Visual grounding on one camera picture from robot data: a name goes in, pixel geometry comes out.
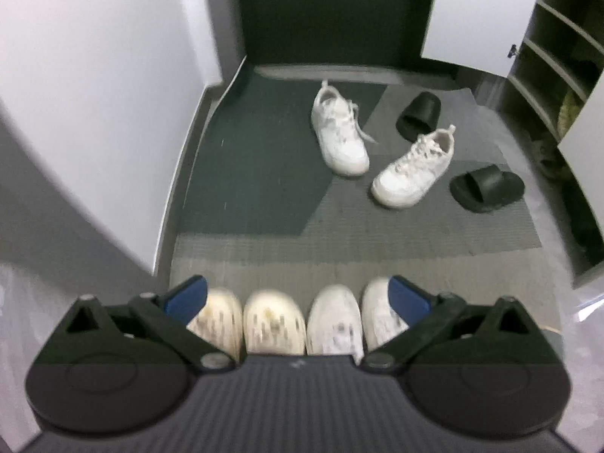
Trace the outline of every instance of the white cabinet door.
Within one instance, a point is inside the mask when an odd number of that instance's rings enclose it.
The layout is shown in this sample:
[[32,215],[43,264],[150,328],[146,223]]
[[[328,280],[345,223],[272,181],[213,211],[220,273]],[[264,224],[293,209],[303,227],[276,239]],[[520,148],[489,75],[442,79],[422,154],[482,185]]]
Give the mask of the white cabinet door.
[[536,0],[433,0],[422,58],[506,77]]
[[559,149],[604,233],[604,75]]

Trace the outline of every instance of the white sneaker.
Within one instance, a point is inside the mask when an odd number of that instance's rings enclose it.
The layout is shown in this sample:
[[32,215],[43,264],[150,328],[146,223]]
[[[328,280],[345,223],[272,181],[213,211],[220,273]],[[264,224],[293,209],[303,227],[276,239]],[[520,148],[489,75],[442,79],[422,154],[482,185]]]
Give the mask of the white sneaker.
[[373,196],[389,208],[406,208],[417,204],[442,174],[451,158],[455,126],[419,135],[406,155],[391,163],[371,185]]
[[363,139],[375,143],[358,121],[358,106],[347,101],[324,80],[316,94],[310,118],[321,146],[323,159],[340,175],[363,175],[369,169],[369,157]]
[[314,355],[351,354],[357,364],[361,362],[361,312],[350,289],[334,284],[315,298],[308,317],[306,349]]
[[243,338],[241,303],[228,289],[209,289],[205,306],[186,328],[239,360]]
[[243,311],[243,334],[249,353],[304,354],[304,316],[292,298],[276,290],[250,296]]
[[368,352],[377,349],[409,328],[390,306],[389,280],[389,278],[377,278],[365,288],[361,316]]

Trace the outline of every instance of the cabinet door handle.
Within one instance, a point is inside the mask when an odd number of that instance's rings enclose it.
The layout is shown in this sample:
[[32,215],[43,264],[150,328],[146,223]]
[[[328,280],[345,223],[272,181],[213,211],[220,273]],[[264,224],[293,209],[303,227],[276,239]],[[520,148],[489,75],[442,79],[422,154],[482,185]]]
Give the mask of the cabinet door handle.
[[512,58],[514,56],[516,56],[518,54],[518,48],[516,47],[515,44],[512,44],[512,47],[510,48],[510,52],[507,54],[508,58]]

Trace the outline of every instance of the dark green floor mat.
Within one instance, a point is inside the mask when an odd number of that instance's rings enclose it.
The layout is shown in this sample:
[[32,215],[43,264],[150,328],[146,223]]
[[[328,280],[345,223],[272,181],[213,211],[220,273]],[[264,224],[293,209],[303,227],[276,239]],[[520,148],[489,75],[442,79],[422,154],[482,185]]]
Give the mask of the dark green floor mat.
[[[359,105],[361,126],[385,90],[366,83],[334,85]],[[302,232],[333,179],[310,125],[320,87],[242,70],[203,137],[181,233]]]

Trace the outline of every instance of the floor mat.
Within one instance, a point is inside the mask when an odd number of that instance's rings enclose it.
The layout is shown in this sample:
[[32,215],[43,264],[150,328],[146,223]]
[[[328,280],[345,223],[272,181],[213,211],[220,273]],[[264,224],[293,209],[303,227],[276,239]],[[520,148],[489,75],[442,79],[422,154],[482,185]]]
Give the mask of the floor mat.
[[424,89],[334,83],[359,104],[361,126],[378,141],[368,145],[369,173],[351,180],[327,169],[310,126],[318,81],[248,70],[235,85],[199,150],[173,283],[204,274],[243,300],[275,287],[308,310],[327,284],[347,284],[358,295],[370,278],[396,273],[476,304],[513,294],[540,323],[558,325],[549,267],[524,201],[478,215],[449,194],[448,180],[457,174],[488,163],[505,168],[469,90],[432,90],[443,104],[439,126],[457,126],[454,160],[421,203],[392,211],[371,199],[369,186],[409,149],[394,125]]

